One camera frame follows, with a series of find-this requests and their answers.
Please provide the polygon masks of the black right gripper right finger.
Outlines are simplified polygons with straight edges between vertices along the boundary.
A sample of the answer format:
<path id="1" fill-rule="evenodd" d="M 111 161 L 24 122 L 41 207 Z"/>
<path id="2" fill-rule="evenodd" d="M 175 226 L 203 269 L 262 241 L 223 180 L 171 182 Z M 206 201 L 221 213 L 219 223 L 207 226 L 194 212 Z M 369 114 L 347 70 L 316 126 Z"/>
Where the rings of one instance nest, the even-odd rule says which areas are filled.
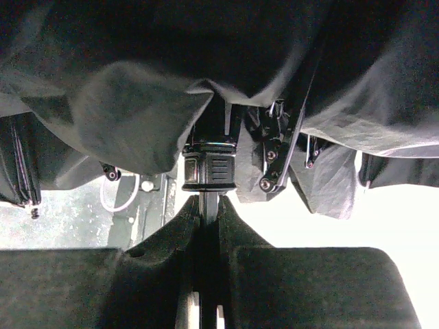
<path id="1" fill-rule="evenodd" d="M 419 328 L 394 261 L 372 247 L 274 247 L 221 197 L 227 328 Z"/>

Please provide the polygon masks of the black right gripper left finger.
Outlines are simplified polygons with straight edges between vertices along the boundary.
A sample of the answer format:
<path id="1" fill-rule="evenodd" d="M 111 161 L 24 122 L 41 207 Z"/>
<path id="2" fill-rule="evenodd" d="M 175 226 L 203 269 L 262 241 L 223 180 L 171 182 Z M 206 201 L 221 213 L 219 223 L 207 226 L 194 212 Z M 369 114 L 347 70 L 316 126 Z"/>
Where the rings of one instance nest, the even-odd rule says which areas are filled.
<path id="1" fill-rule="evenodd" d="M 184 328 L 197 208 L 191 196 L 168 224 L 127 251 L 3 250 L 1 327 Z"/>

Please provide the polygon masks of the pink folding umbrella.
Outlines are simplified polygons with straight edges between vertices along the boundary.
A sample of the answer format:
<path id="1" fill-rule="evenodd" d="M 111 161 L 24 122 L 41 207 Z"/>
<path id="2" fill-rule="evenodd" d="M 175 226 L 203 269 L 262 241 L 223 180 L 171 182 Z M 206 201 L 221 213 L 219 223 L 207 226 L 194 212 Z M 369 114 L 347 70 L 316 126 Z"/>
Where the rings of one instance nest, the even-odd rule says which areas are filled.
<path id="1" fill-rule="evenodd" d="M 357 187 L 438 186 L 438 2 L 1 2 L 2 204 L 37 218 L 42 190 L 179 156 L 198 198 L 189 284 L 214 328 L 227 192 L 292 182 L 340 219 Z"/>

